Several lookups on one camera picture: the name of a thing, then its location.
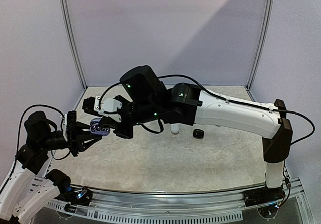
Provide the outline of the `silver blue charging case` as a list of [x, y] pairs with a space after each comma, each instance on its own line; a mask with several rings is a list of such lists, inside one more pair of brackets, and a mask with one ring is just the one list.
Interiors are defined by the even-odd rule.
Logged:
[[100, 124], [101, 118], [94, 118], [90, 121], [90, 132], [96, 135], [108, 136], [110, 134], [110, 128], [103, 127]]

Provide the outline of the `white oval charging case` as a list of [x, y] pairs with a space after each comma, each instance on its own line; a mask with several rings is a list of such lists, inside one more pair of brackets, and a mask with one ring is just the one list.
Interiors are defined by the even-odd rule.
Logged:
[[179, 133], [179, 124], [170, 124], [170, 131], [174, 135], [178, 134]]

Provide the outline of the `glossy black earbud charging case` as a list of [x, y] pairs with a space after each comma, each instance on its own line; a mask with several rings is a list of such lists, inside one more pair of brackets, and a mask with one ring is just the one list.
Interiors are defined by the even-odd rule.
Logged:
[[193, 130], [193, 133], [192, 133], [192, 136], [195, 138], [195, 139], [203, 139], [204, 138], [204, 134], [205, 132], [201, 129], [194, 129]]

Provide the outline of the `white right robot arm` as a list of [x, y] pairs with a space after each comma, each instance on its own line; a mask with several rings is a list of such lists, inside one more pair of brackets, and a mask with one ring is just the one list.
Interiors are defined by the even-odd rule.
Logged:
[[119, 84], [130, 100], [100, 96], [94, 106], [103, 116], [101, 123], [114, 128], [117, 136], [131, 139], [135, 125], [155, 120], [162, 124], [223, 126], [260, 135], [266, 186], [260, 189], [259, 197], [270, 202], [278, 195], [293, 136], [283, 101], [257, 103], [220, 95], [195, 80], [166, 88], [148, 65], [129, 70]]

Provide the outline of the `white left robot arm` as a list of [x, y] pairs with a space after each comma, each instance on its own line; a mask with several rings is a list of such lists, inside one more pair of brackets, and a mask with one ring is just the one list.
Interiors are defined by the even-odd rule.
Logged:
[[48, 152], [69, 149], [74, 157], [102, 139], [91, 132], [90, 125], [78, 122], [76, 112], [66, 116], [66, 127], [58, 130], [43, 111], [29, 115], [24, 122], [26, 143], [15, 155], [15, 160], [6, 180], [1, 185], [1, 223], [28, 223], [49, 201], [56, 198], [74, 205], [89, 206], [93, 193], [87, 187], [71, 187], [71, 179], [58, 169], [48, 172], [38, 189], [19, 200], [24, 188], [40, 172], [49, 159]]

